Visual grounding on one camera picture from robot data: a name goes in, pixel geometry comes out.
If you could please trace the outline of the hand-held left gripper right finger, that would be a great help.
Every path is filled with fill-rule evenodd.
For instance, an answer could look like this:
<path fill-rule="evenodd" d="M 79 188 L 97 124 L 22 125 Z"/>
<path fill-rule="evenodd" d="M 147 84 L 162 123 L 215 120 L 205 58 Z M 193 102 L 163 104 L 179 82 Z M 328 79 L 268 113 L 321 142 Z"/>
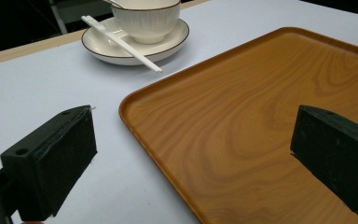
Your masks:
<path fill-rule="evenodd" d="M 358 216 L 358 124 L 334 112 L 302 105 L 290 148 Z"/>

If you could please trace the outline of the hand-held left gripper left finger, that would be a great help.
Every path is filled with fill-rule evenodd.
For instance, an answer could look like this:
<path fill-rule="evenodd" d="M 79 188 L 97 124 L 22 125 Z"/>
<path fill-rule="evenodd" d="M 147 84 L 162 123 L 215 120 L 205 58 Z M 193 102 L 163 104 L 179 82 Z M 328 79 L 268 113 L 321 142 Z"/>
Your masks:
<path fill-rule="evenodd" d="M 17 184 L 21 219 L 56 216 L 96 154 L 88 105 L 62 111 L 3 152 L 3 171 Z"/>

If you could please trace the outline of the white plate with dark rim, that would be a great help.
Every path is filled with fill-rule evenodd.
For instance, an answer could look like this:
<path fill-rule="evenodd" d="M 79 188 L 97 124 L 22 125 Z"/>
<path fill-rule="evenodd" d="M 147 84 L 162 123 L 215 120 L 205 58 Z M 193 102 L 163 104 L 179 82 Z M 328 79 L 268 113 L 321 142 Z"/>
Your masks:
<path fill-rule="evenodd" d="M 117 24 L 114 18 L 102 21 L 102 25 L 112 31 L 120 39 L 142 53 L 149 61 L 156 63 L 176 53 L 186 42 L 189 36 L 189 26 L 179 20 L 173 31 L 163 40 L 155 44 L 141 44 L 127 35 Z M 130 55 L 113 40 L 100 34 L 90 27 L 82 35 L 83 46 L 97 59 L 118 65 L 142 65 L 138 59 Z"/>

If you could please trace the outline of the white chopsticks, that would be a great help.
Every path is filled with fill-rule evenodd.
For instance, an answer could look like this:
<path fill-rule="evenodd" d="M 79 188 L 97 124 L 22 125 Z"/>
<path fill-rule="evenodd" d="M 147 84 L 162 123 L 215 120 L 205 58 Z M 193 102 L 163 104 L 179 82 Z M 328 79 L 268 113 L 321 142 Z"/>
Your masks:
<path fill-rule="evenodd" d="M 103 26 L 101 23 L 96 21 L 91 16 L 82 16 L 81 20 L 85 22 L 90 27 L 94 28 L 98 33 L 101 35 L 106 36 L 108 39 L 115 42 L 117 45 L 119 45 L 122 49 L 124 49 L 126 52 L 128 52 L 130 55 L 132 55 L 135 59 L 137 59 L 139 62 L 147 66 L 149 69 L 155 71 L 156 73 L 162 73 L 162 69 L 152 63 L 150 60 L 148 60 L 143 54 L 141 54 L 139 51 L 134 49 L 132 46 L 127 44 L 125 41 L 117 37 L 112 32 L 109 32 L 108 29 Z"/>

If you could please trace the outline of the white ribbed bowl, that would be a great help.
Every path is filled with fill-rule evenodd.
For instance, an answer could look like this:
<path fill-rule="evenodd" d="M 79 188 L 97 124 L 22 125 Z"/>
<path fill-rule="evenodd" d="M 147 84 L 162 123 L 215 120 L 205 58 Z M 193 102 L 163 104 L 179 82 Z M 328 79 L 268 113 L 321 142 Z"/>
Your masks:
<path fill-rule="evenodd" d="M 179 21 L 181 0 L 114 0 L 111 9 L 118 26 L 137 42 L 158 43 Z"/>

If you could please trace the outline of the wooden tray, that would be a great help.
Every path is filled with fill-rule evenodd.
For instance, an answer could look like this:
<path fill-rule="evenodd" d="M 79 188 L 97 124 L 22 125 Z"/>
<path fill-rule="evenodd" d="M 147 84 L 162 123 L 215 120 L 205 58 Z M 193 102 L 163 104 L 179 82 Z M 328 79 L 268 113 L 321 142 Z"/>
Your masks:
<path fill-rule="evenodd" d="M 358 224 L 290 152 L 301 105 L 358 123 L 358 47 L 283 27 L 127 96 L 119 115 L 205 224 Z"/>

